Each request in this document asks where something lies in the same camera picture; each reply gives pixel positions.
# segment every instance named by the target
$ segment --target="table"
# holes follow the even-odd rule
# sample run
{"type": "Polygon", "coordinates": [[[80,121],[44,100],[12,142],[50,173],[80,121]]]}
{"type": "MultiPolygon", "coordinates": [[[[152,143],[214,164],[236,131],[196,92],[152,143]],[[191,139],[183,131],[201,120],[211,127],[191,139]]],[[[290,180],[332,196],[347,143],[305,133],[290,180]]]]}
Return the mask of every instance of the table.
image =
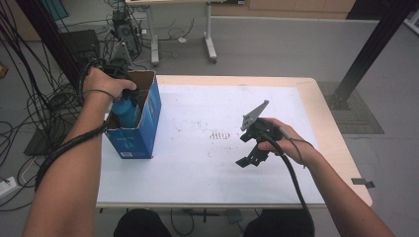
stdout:
{"type": "Polygon", "coordinates": [[[216,53],[215,48],[212,43],[212,38],[210,35],[210,11],[211,3],[208,0],[126,0],[126,4],[129,6],[141,6],[145,10],[147,16],[148,27],[151,34],[151,53],[150,60],[153,66],[157,66],[159,63],[158,56],[158,39],[157,35],[154,32],[153,26],[153,15],[151,6],[154,4],[179,4],[179,3],[204,3],[207,4],[207,30],[204,32],[204,39],[207,44],[207,49],[209,52],[209,58],[216,63],[216,53]]]}
{"type": "MultiPolygon", "coordinates": [[[[278,157],[270,155],[259,167],[234,164],[255,144],[239,140],[242,116],[264,99],[271,103],[262,117],[294,126],[372,204],[366,187],[352,184],[360,173],[313,79],[158,75],[157,80],[162,113],[154,157],[122,160],[104,136],[97,207],[299,207],[278,157]],[[241,116],[230,118],[233,111],[241,116]]],[[[307,205],[325,207],[308,170],[293,166],[307,205]]]]}

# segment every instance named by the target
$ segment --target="gray floor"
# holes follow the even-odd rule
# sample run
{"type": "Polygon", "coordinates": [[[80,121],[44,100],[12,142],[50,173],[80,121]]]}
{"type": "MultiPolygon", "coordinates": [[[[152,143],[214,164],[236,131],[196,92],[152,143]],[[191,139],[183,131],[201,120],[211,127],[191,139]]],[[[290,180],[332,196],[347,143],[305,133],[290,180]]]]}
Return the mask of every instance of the gray floor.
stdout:
{"type": "MultiPolygon", "coordinates": [[[[170,56],[155,70],[157,74],[294,76],[340,81],[375,25],[376,22],[214,18],[212,37],[217,64],[207,59],[201,32],[203,23],[197,22],[186,43],[160,43],[164,50],[161,57],[170,56]]],[[[38,43],[32,46],[41,52],[38,43]]],[[[0,50],[1,60],[9,63],[4,48],[0,50]]],[[[419,192],[415,185],[419,180],[418,61],[419,37],[402,26],[357,88],[385,134],[344,135],[362,176],[377,186],[370,189],[373,209],[397,236],[419,236],[419,192]]],[[[26,116],[27,93],[14,71],[12,68],[8,77],[0,80],[0,120],[16,125],[26,116]]],[[[26,126],[19,132],[8,161],[1,167],[2,176],[15,176],[28,159],[22,151],[34,129],[26,126]]],[[[24,191],[5,207],[26,203],[32,195],[32,191],[24,191]]],[[[177,236],[169,210],[158,211],[173,236],[177,236]]],[[[215,211],[221,217],[209,217],[207,223],[195,217],[191,236],[241,234],[237,225],[228,224],[225,210],[215,211]]],[[[112,236],[124,212],[106,209],[98,213],[96,235],[112,236]]],[[[244,228],[256,213],[253,209],[242,212],[244,220],[240,224],[244,228]]],[[[27,213],[28,208],[2,212],[1,235],[19,236],[27,213]]],[[[314,209],[312,215],[317,236],[338,236],[326,209],[314,209]]],[[[180,231],[187,232],[191,227],[191,220],[180,210],[175,212],[174,221],[180,231]]]]}

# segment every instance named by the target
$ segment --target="cardboard box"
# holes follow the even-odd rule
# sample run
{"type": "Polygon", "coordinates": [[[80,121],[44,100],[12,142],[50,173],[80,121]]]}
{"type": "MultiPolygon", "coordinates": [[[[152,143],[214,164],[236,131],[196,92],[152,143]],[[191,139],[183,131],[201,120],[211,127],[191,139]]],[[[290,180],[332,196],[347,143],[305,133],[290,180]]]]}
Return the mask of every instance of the cardboard box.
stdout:
{"type": "Polygon", "coordinates": [[[121,128],[118,117],[110,112],[111,120],[105,132],[123,159],[151,159],[161,100],[154,71],[132,71],[132,81],[140,90],[141,119],[136,128],[121,128]]]}

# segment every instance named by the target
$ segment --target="electronic equipment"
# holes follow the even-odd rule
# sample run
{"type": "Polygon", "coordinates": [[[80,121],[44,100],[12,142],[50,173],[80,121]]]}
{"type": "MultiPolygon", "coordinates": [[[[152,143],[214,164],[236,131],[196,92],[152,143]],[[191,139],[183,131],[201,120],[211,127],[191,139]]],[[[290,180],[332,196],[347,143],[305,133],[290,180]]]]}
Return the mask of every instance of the electronic equipment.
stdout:
{"type": "Polygon", "coordinates": [[[114,11],[112,22],[114,23],[115,34],[121,42],[126,43],[126,49],[131,57],[139,55],[139,40],[136,36],[136,28],[127,18],[128,11],[114,11]]]}
{"type": "Polygon", "coordinates": [[[79,65],[100,56],[100,45],[94,30],[61,33],[64,43],[79,65]]]}

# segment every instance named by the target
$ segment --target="table leg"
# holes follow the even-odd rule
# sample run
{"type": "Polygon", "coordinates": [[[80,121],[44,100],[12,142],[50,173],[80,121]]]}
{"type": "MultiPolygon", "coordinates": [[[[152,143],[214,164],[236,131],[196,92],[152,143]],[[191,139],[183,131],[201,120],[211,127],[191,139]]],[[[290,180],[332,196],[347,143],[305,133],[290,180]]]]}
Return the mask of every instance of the table leg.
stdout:
{"type": "Polygon", "coordinates": [[[419,28],[416,27],[416,23],[419,21],[419,10],[413,15],[410,20],[404,20],[404,24],[409,27],[412,31],[414,31],[417,35],[419,35],[419,28]]]}
{"type": "Polygon", "coordinates": [[[204,39],[206,40],[207,49],[209,50],[209,58],[216,63],[216,53],[215,48],[213,47],[212,38],[210,37],[210,10],[211,4],[207,3],[207,31],[204,32],[204,39]]]}
{"type": "Polygon", "coordinates": [[[150,34],[151,34],[151,52],[150,52],[151,64],[153,66],[157,66],[158,63],[159,63],[158,39],[157,39],[157,35],[154,32],[153,16],[152,16],[152,13],[151,13],[151,7],[150,6],[143,6],[142,8],[145,10],[145,14],[147,15],[148,27],[149,27],[149,31],[150,31],[150,34]]]}

